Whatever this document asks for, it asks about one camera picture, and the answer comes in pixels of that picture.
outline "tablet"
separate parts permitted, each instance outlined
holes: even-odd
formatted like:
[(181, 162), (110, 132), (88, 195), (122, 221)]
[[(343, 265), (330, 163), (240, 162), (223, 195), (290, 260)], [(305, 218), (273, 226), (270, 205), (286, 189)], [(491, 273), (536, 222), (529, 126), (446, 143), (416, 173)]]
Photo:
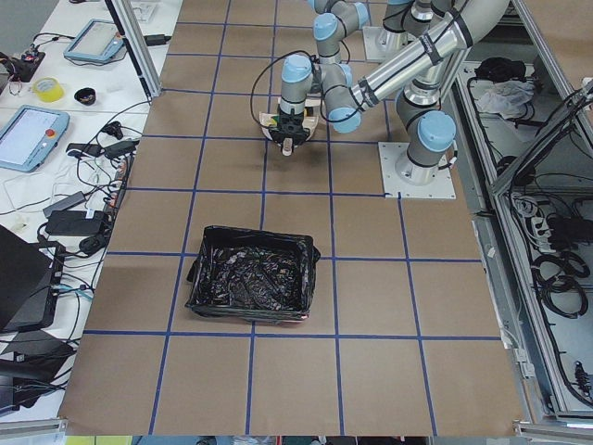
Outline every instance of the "tablet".
[(23, 105), (0, 130), (0, 167), (34, 170), (57, 145), (68, 124), (68, 113)]
[(112, 21), (92, 19), (64, 50), (68, 60), (102, 64), (109, 62), (123, 46)]

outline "white cloth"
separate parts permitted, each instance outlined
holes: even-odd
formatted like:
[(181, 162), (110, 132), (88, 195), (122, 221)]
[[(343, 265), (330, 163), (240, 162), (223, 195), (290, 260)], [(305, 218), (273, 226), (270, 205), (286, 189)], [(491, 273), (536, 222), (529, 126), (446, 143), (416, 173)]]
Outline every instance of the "white cloth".
[(520, 118), (525, 114), (525, 104), (533, 98), (535, 90), (527, 82), (495, 83), (475, 105), (481, 112), (499, 114), (503, 119)]

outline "white desk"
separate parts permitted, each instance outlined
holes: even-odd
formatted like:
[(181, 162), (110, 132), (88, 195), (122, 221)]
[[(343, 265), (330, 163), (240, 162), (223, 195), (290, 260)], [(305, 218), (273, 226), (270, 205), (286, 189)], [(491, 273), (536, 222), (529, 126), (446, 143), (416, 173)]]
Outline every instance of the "white desk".
[[(150, 21), (140, 23), (143, 34), (171, 35), (180, 7), (181, 0), (159, 1)], [(69, 0), (60, 0), (41, 32), (77, 35), (90, 19), (111, 20), (103, 2), (73, 5)], [(51, 39), (51, 36), (41, 36), (36, 43), (48, 39)], [(57, 42), (42, 45), (40, 50), (46, 53), (45, 59), (35, 72), (32, 81), (22, 85), (19, 95), (11, 95), (6, 88), (0, 95), (0, 107), (19, 108), (23, 104), (28, 104), (63, 111), (82, 111), (89, 108), (92, 111), (115, 113), (130, 104), (146, 100), (129, 55), (126, 55), (123, 60), (102, 67), (80, 67), (69, 62), (63, 56), (64, 49), (69, 43), (68, 39), (60, 39)], [(148, 49), (157, 72), (161, 72), (168, 46), (151, 46)], [(42, 102), (32, 91), (32, 85), (43, 77), (57, 79), (64, 89), (64, 96), (50, 104)], [(87, 86), (94, 88), (97, 92), (97, 100), (90, 107), (74, 100), (74, 93)], [(148, 110), (149, 106), (143, 105), (135, 108), (133, 112), (147, 113)]]
[[(141, 23), (144, 34), (171, 35), (183, 0), (160, 0), (157, 9), (150, 21)], [(42, 32), (56, 32), (66, 35), (76, 35), (82, 26), (90, 19), (110, 19), (107, 8), (103, 2), (83, 3), (73, 5), (69, 0), (60, 0), (56, 9), (42, 28)], [(28, 43), (23, 43), (23, 50)], [(40, 201), (53, 194), (73, 194), (79, 190), (88, 191), (91, 187), (82, 184), (76, 176), (76, 159), (66, 155), (66, 146), (70, 142), (88, 142), (112, 116), (138, 102), (145, 101), (145, 94), (133, 69), (130, 57), (126, 56), (120, 62), (115, 62), (104, 67), (77, 67), (65, 58), (62, 52), (68, 41), (60, 40), (45, 44), (42, 49), (46, 57), (40, 68), (35, 73), (31, 83), (23, 84), (21, 93), (12, 96), (6, 88), (0, 95), (0, 127), (4, 126), (13, 116), (16, 109), (22, 105), (34, 105), (44, 108), (53, 108), (67, 111), (70, 115), (68, 130), (60, 139), (58, 145), (52, 150), (44, 164), (36, 171), (30, 173), (15, 172), (0, 169), (0, 213), (11, 211), (14, 208), (31, 202)], [(155, 67), (161, 72), (168, 46), (155, 46), (149, 48)], [(55, 77), (64, 88), (65, 95), (53, 103), (44, 103), (30, 90), (31, 85), (42, 77)], [(97, 101), (90, 107), (83, 106), (73, 99), (74, 93), (85, 86), (91, 86), (97, 91)], [(131, 109), (117, 117), (122, 125), (142, 131), (148, 115), (149, 106), (144, 104)], [(137, 134), (124, 130), (124, 134), (137, 137)], [(102, 134), (99, 140), (104, 145), (110, 145), (117, 140)], [(99, 164), (108, 172), (113, 171), (107, 159), (99, 159)], [(95, 177), (90, 167), (81, 168), (81, 177), (90, 183), (102, 183), (107, 177)], [(39, 205), (0, 216), (0, 224), (29, 242), (36, 241), (37, 228), (45, 223), (46, 218), (42, 209), (52, 203), (47, 200)], [(88, 207), (101, 210), (103, 201), (99, 194), (95, 194), (86, 204)], [(83, 204), (74, 209), (83, 209)], [(60, 237), (57, 240), (68, 250), (77, 250), (80, 238)], [(95, 272), (96, 262), (101, 260), (102, 252), (95, 254), (89, 260), (68, 259), (67, 265), (79, 266), (88, 264), (88, 267), (75, 269), (73, 273), (82, 279), (90, 281)], [(79, 283), (71, 278), (64, 278), (63, 284), (78, 286)], [(91, 306), (91, 302), (80, 299), (81, 307), (79, 321), (72, 338), (82, 335), (84, 324)], [(74, 294), (68, 294), (57, 301), (56, 316), (51, 326), (44, 331), (57, 338), (67, 338), (72, 331), (78, 301)], [(1, 336), (9, 340), (13, 336)], [(74, 362), (70, 357), (62, 367), (63, 372), (69, 369)], [(61, 378), (56, 383), (62, 383), (68, 376)], [(19, 411), (3, 415), (0, 422), (17, 422), (25, 420), (49, 419), (57, 416), (57, 411), (62, 402), (63, 391), (55, 392), (49, 396), (41, 397), (33, 407), (21, 408)]]

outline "cardboard floor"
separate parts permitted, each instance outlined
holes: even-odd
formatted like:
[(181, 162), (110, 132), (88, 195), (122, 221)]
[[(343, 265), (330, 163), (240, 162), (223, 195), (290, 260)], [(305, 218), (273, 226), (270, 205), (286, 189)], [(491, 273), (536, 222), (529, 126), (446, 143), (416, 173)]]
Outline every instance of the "cardboard floor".
[[(407, 138), (393, 101), (290, 158), (251, 120), (252, 82), (315, 52), (314, 18), (304, 1), (185, 0), (60, 410), (70, 434), (492, 437), (522, 418), (457, 176), (454, 201), (383, 198), (376, 143)], [(347, 45), (355, 77), (375, 66), (359, 33)], [(187, 310), (209, 224), (312, 235), (310, 319)]]

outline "box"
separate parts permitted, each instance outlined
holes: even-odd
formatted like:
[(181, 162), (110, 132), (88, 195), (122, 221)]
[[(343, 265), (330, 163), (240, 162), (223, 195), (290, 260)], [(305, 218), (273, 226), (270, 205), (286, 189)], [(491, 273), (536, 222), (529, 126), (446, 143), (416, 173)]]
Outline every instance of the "box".
[(198, 315), (269, 323), (309, 317), (320, 258), (307, 235), (209, 226), (187, 280)]

